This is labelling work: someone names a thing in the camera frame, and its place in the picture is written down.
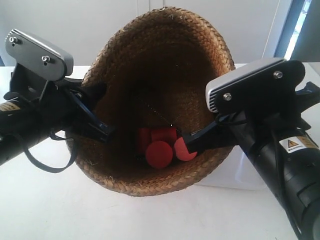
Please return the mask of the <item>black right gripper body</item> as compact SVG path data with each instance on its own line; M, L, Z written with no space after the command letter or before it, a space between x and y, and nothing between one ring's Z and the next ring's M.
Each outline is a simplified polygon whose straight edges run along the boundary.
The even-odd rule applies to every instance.
M265 143L272 134L282 138L293 137L298 132L304 134L312 126L303 119L302 113L319 102L320 88L308 81L301 89L295 88L291 101L278 102L275 107L269 107L266 110L254 106L230 114L218 113L217 124L229 127L236 138L236 145L242 145L248 141L248 145L253 146Z

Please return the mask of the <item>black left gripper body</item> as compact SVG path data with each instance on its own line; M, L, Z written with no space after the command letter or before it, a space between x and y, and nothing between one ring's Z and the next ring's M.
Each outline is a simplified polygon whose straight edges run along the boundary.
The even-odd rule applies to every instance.
M73 109L64 78L49 81L16 64L4 95L4 131L51 133L69 125Z

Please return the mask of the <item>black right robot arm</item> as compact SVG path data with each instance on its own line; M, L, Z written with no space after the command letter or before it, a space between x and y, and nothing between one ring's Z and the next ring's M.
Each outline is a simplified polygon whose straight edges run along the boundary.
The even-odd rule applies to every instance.
M320 237L320 146L302 113L320 102L320 87L298 89L306 69L298 60L262 59L206 84L215 120L183 134L190 152L239 146L284 209L300 240Z

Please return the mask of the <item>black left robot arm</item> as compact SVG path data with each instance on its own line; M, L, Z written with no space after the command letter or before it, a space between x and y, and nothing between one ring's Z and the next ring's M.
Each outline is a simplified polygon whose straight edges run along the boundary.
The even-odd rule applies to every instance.
M66 131L102 143L109 142L115 127L106 125L93 113L94 107L107 91L107 84L99 82L83 86L82 80L58 80L41 77L34 70L16 64L10 76L9 91L0 105L0 163L24 153L37 168L60 173L76 160L78 145L74 137L60 137ZM51 167L37 160L30 148L50 138L73 144L65 167Z

